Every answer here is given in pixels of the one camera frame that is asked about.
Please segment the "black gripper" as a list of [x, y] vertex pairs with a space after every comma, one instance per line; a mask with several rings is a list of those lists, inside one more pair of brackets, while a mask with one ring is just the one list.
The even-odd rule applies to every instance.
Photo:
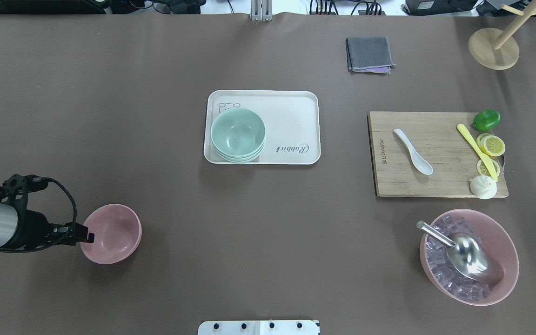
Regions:
[[13, 174], [0, 185], [0, 204], [13, 208], [17, 216], [15, 231], [11, 238], [0, 246], [0, 252], [30, 253], [55, 245], [75, 246], [78, 242], [94, 242], [95, 234], [89, 232], [87, 226], [77, 223], [75, 217], [72, 217], [69, 223], [56, 225], [49, 223], [44, 214], [28, 210], [28, 194], [42, 191], [50, 183], [60, 187], [72, 207], [76, 207], [76, 202], [66, 187], [51, 177]]

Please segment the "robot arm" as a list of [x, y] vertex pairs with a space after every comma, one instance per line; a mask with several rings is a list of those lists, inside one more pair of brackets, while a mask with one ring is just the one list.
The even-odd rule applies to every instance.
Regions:
[[[58, 185], [72, 204], [73, 217], [69, 223], [50, 223], [44, 214], [27, 208], [28, 194], [42, 191], [50, 183]], [[72, 195], [53, 178], [13, 174], [0, 185], [0, 252], [31, 253], [55, 245], [94, 242], [95, 234], [76, 219], [77, 208]]]

